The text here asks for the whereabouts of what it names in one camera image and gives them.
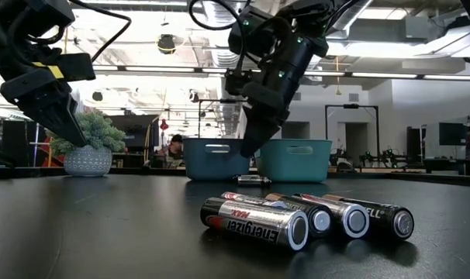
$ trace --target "table surface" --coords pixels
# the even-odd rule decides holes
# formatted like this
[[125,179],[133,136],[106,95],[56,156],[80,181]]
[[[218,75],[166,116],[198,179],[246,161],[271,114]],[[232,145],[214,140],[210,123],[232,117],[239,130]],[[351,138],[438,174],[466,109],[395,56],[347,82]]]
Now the table surface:
[[[325,239],[292,253],[200,222],[224,191],[334,193],[404,205],[407,242]],[[329,179],[270,189],[186,177],[109,175],[0,181],[0,278],[470,278],[470,187]]]

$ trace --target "black monitor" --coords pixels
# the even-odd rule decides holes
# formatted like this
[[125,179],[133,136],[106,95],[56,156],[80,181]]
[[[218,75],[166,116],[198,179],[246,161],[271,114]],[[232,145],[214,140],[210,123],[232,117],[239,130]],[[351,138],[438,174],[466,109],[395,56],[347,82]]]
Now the black monitor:
[[159,127],[157,125],[157,115],[114,115],[108,116],[112,120],[112,125],[125,132],[123,140],[126,147],[143,150],[146,145],[147,128],[150,127],[149,146],[155,146],[159,142]]
[[439,123],[439,144],[441,146],[465,146],[468,127],[461,123]]

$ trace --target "red lantern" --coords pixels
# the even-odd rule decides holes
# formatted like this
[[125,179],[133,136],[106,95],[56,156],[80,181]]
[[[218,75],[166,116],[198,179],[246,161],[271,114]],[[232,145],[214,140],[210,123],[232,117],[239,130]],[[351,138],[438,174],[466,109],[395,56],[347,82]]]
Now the red lantern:
[[168,124],[166,124],[166,119],[163,119],[161,120],[161,125],[159,126],[159,128],[161,128],[163,131],[166,130],[168,128]]

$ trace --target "green plant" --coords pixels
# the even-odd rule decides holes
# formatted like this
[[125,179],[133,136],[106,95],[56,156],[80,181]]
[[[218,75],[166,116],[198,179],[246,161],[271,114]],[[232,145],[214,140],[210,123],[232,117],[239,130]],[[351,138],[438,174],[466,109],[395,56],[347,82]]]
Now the green plant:
[[[75,115],[81,131],[87,140],[87,144],[95,149],[106,147],[113,152],[125,149],[123,138],[125,133],[111,125],[111,119],[104,118],[101,112],[86,112]],[[58,156],[73,151],[76,146],[67,140],[60,138],[55,133],[47,130],[47,135],[53,139],[50,147],[54,155]]]

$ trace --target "plastic storage bin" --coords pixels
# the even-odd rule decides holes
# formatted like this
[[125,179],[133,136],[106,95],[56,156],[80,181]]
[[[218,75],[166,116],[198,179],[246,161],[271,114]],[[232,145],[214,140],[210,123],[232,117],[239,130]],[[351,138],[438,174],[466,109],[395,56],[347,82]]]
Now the plastic storage bin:
[[240,155],[241,147],[241,139],[184,139],[187,177],[212,181],[248,174],[251,159]]
[[331,143],[315,139],[271,139],[256,152],[257,170],[274,182],[325,181]]

